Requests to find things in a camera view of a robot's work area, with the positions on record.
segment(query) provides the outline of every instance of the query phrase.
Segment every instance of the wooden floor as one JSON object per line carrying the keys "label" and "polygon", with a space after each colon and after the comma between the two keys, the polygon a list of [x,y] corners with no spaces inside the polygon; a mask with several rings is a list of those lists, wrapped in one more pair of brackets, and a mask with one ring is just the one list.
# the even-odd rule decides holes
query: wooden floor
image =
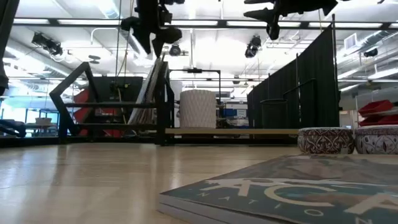
{"label": "wooden floor", "polygon": [[74,144],[0,149],[0,223],[185,223],[157,194],[286,154],[294,147]]}

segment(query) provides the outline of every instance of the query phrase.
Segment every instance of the shelf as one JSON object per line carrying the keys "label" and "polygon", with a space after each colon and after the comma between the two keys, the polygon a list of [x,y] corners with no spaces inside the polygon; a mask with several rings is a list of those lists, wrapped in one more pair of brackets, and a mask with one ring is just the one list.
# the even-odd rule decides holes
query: shelf
{"label": "shelf", "polygon": [[166,134],[298,134],[298,129],[166,128]]}

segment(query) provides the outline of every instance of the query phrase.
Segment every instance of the patterned ceramic bowl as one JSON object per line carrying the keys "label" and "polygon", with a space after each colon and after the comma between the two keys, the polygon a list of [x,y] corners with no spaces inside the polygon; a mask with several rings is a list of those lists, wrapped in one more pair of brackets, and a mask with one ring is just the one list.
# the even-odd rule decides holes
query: patterned ceramic bowl
{"label": "patterned ceramic bowl", "polygon": [[398,154],[398,125],[358,128],[355,136],[360,154]]}
{"label": "patterned ceramic bowl", "polygon": [[306,154],[351,154],[353,132],[348,128],[304,128],[298,131],[298,147]]}

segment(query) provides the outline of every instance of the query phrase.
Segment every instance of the air vent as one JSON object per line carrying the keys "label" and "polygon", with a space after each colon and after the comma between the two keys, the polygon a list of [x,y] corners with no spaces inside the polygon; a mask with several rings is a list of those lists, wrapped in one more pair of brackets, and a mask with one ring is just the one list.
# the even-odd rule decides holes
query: air vent
{"label": "air vent", "polygon": [[[216,98],[218,99],[219,98],[219,93],[218,92],[216,92]],[[221,97],[222,98],[230,98],[231,97],[231,93],[230,92],[221,92]]]}
{"label": "air vent", "polygon": [[345,50],[351,49],[353,47],[356,47],[356,43],[358,42],[356,38],[356,33],[345,38],[344,40],[344,48]]}

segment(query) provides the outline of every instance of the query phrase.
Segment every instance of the fluorescent light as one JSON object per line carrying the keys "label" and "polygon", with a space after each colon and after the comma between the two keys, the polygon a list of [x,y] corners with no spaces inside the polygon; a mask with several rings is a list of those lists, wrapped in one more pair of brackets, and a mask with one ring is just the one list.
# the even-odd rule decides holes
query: fluorescent light
{"label": "fluorescent light", "polygon": [[58,22],[63,25],[110,25],[118,26],[119,21],[114,19],[59,19]]}
{"label": "fluorescent light", "polygon": [[338,80],[338,82],[367,82],[367,80]]}
{"label": "fluorescent light", "polygon": [[348,86],[348,87],[346,87],[346,88],[342,88],[340,91],[348,91],[348,90],[350,90],[350,89],[353,89],[353,88],[355,88],[355,87],[357,87],[357,86],[359,86],[359,84],[356,84],[356,85],[352,85],[352,86]]}
{"label": "fluorescent light", "polygon": [[207,81],[206,78],[171,78],[170,81]]}
{"label": "fluorescent light", "polygon": [[217,26],[217,21],[172,21],[174,26]]}
{"label": "fluorescent light", "polygon": [[39,77],[9,77],[10,80],[40,80]]}
{"label": "fluorescent light", "polygon": [[299,27],[301,22],[278,22],[280,27]]}
{"label": "fluorescent light", "polygon": [[14,19],[15,24],[50,24],[48,19]]}
{"label": "fluorescent light", "polygon": [[398,80],[372,80],[372,82],[387,83],[387,82],[398,82]]}
{"label": "fluorescent light", "polygon": [[381,23],[336,22],[336,28],[379,28]]}
{"label": "fluorescent light", "polygon": [[350,75],[352,75],[352,74],[354,74],[354,73],[356,73],[356,72],[357,72],[357,69],[354,69],[354,70],[345,72],[345,73],[343,73],[343,74],[341,74],[341,75],[338,75],[338,76],[337,76],[337,79],[346,78],[346,77],[348,77],[348,76],[350,76]]}
{"label": "fluorescent light", "polygon": [[319,22],[310,22],[310,24],[308,26],[309,27],[319,27],[320,25],[322,27],[328,27],[330,25],[330,22],[321,22],[321,23],[319,23]]}
{"label": "fluorescent light", "polygon": [[261,21],[228,21],[227,26],[253,26],[253,27],[266,27],[266,22]]}
{"label": "fluorescent light", "polygon": [[369,76],[369,79],[377,79],[377,78],[383,78],[383,77],[387,77],[389,75],[394,75],[398,73],[398,68],[393,68],[393,69],[388,69],[385,71],[381,71],[381,72],[376,72],[374,75]]}

